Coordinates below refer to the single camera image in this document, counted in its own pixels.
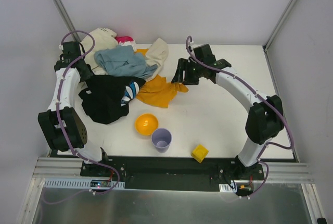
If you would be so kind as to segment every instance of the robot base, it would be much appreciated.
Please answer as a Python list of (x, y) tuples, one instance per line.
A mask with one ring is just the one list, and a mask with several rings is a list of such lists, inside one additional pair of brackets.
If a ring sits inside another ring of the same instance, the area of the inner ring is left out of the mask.
[[(260, 164), (243, 171), (232, 158), (205, 158), (198, 163), (192, 158), (109, 156), (103, 163), (119, 172), (126, 189), (218, 192), (220, 184), (232, 180), (264, 179)], [(80, 175), (108, 180), (111, 171), (82, 163)]]

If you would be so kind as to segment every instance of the gray floor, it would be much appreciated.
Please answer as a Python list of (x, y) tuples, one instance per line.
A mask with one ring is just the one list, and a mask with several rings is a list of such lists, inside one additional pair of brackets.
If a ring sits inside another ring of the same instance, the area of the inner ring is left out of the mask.
[[(77, 190), (44, 189), (61, 200)], [(34, 223), (311, 223), (300, 185), (267, 184), (252, 199), (233, 193), (114, 190), (103, 196), (83, 192), (57, 205), (40, 205)]]

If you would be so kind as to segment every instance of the white wall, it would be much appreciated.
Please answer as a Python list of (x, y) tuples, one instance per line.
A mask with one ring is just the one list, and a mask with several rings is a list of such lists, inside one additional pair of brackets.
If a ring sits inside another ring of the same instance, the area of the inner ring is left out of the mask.
[(108, 27), (138, 43), (263, 45), (290, 0), (62, 0), (76, 29)]
[(37, 157), (67, 29), (52, 0), (0, 0), (0, 223), (16, 223)]
[(333, 223), (333, 2), (300, 0), (268, 57), (296, 138)]

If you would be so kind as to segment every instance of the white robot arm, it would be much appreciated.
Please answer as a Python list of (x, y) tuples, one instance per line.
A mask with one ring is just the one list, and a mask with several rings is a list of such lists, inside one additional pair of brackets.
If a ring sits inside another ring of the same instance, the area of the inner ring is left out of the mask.
[[(103, 150), (88, 141), (87, 130), (83, 122), (74, 110), (75, 91), (79, 82), (88, 79), (92, 74), (83, 59), (75, 62), (68, 69), (66, 76), (62, 77), (71, 61), (81, 56), (80, 44), (77, 42), (66, 42), (61, 46), (63, 54), (55, 65), (57, 76), (56, 87), (51, 104), (46, 112), (39, 113), (38, 121), (46, 137), (47, 143), (52, 150), (67, 151), (68, 143), (63, 136), (57, 115), (57, 103), (59, 103), (62, 124), (76, 153), (86, 158), (86, 163), (101, 161)], [(59, 87), (61, 87), (60, 99), (58, 99)]]
[(249, 114), (245, 126), (248, 138), (242, 151), (236, 156), (235, 163), (239, 167), (239, 174), (250, 172), (258, 164), (265, 144), (284, 128), (283, 122), (275, 112), (283, 114), (280, 98), (277, 95), (267, 96), (259, 93), (239, 78), (236, 70), (226, 60), (216, 61), (208, 44), (191, 49), (187, 42), (187, 50), (190, 57), (178, 60), (172, 82), (198, 85), (199, 78), (205, 77), (226, 89), (243, 105)]

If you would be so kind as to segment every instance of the light blue cloth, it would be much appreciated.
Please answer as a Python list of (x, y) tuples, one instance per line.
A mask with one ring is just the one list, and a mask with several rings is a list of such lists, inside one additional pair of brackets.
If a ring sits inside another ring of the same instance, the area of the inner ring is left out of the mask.
[(115, 77), (139, 77), (147, 79), (157, 69), (157, 65), (147, 66), (141, 53), (135, 54), (132, 46), (118, 45), (113, 49), (97, 51), (96, 62)]

